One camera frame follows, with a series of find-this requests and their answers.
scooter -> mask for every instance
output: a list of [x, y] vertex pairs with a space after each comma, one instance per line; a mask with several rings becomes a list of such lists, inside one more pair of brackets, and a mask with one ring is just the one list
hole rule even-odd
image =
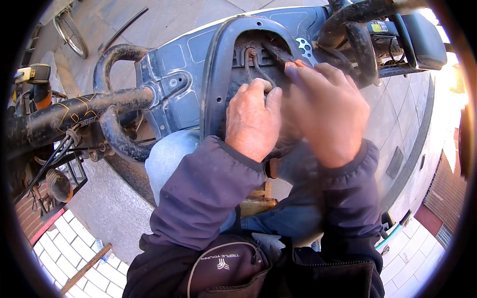
[[[11, 200], [17, 203], [45, 181], [52, 209], [41, 208], [41, 218], [48, 220], [86, 183], [85, 159], [116, 153], [144, 163], [156, 142], [179, 130], [224, 139], [228, 102], [243, 83], [260, 77], [287, 92], [283, 59], [309, 67], [327, 62], [359, 88], [384, 77], [440, 70], [446, 47], [435, 26], [412, 13], [424, 6], [420, 0], [330, 0], [322, 7], [225, 18], [156, 49], [113, 46], [96, 65], [94, 93], [41, 109], [32, 105], [30, 113], [8, 119]], [[112, 90], [110, 70], [118, 60], [135, 61], [136, 88]], [[135, 141], [131, 132], [142, 117], [154, 139]], [[300, 139], [292, 125], [291, 133], [284, 131], [266, 160], [284, 156]]]

bicycle wheel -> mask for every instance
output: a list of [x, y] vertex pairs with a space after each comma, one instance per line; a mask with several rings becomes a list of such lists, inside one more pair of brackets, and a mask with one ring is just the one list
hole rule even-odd
[[56, 16], [54, 20], [56, 29], [65, 43], [81, 58], [85, 59], [88, 57], [88, 46], [71, 15], [68, 12], [63, 12], [61, 15]]

hand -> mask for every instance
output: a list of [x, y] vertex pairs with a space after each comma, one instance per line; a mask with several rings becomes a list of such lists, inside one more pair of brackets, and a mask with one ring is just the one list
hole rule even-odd
[[227, 108], [225, 143], [260, 163], [273, 149], [281, 127], [281, 88], [254, 79], [243, 84]]
[[306, 90], [290, 86], [296, 121], [320, 163], [337, 168], [359, 152], [369, 106], [352, 78], [328, 63], [298, 68]]

elastic cuff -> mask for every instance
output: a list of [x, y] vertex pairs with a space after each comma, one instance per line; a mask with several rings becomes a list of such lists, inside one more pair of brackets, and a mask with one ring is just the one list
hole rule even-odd
[[235, 150], [233, 147], [227, 145], [222, 140], [217, 140], [217, 142], [225, 152], [227, 152], [230, 156], [232, 156], [238, 162], [246, 165], [247, 167], [249, 167], [250, 169], [252, 169], [256, 172], [259, 172], [259, 173], [263, 172], [263, 168], [264, 168], [263, 163], [257, 163], [253, 159], [246, 157], [245, 155], [243, 155], [239, 151]]
[[368, 153], [368, 140], [362, 139], [361, 140], [361, 147], [358, 151], [356, 157], [350, 161], [349, 163], [345, 164], [339, 168], [327, 168], [322, 165], [319, 165], [319, 173], [322, 173], [326, 177], [339, 177], [348, 174], [349, 172], [354, 171], [359, 165], [363, 162], [364, 158]]

black seat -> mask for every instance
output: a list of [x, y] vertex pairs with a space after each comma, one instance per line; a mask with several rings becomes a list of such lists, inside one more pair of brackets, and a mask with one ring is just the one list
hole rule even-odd
[[420, 13], [403, 15], [419, 68], [440, 70], [447, 63], [446, 47], [437, 28]]

